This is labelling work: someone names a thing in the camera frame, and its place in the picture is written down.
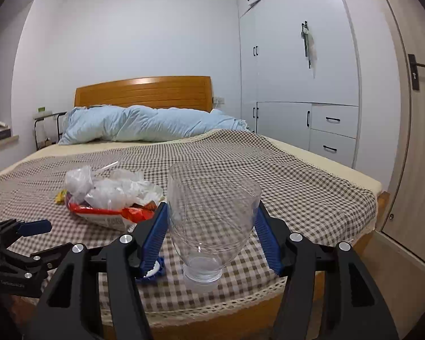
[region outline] white plastic bag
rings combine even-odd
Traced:
[[[73,202],[82,203],[86,194],[93,188],[91,166],[68,171],[65,176],[65,188],[72,195]]]
[[[135,173],[117,169],[108,179],[94,180],[93,188],[85,195],[85,201],[96,209],[122,210],[133,204],[145,206],[163,199],[163,189],[143,178],[143,171]]]
[[[130,206],[122,182],[111,179],[95,180],[94,188],[86,194],[85,201],[93,208],[111,211]]]

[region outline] box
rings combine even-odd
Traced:
[[[2,139],[9,138],[10,136],[11,136],[11,129],[10,128],[0,129],[0,141]]]

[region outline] wall switch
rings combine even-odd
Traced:
[[[217,104],[217,105],[223,105],[223,104],[225,104],[225,98],[223,98],[223,97],[213,97],[212,103]]]

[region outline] white wall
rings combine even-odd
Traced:
[[[5,0],[0,7],[0,121],[10,126],[14,61],[31,2]]]
[[[400,131],[398,63],[378,0],[346,0],[357,40],[361,74],[360,135],[356,170],[387,189]]]
[[[69,0],[53,32],[41,106],[69,110],[76,88],[94,83],[199,75],[240,116],[236,0]]]
[[[11,86],[12,132],[18,143],[0,148],[0,171],[35,152],[33,114],[43,102],[42,68],[46,42],[60,0],[34,0],[22,30],[14,62]]]

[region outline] black metal rack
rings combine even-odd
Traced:
[[[49,118],[49,117],[52,117],[52,116],[54,116],[54,117],[56,116],[57,117],[57,137],[58,137],[58,141],[60,141],[60,135],[63,135],[63,133],[60,133],[60,123],[59,123],[58,120],[60,119],[60,116],[65,115],[66,112],[67,111],[65,111],[65,112],[57,112],[55,114],[45,115],[45,116],[41,116],[41,117],[38,117],[38,118],[34,119],[35,120],[34,133],[35,133],[35,142],[36,142],[36,150],[37,151],[39,151],[40,148],[38,148],[38,140],[36,138],[36,124],[39,123],[40,121],[43,121],[46,118]]]

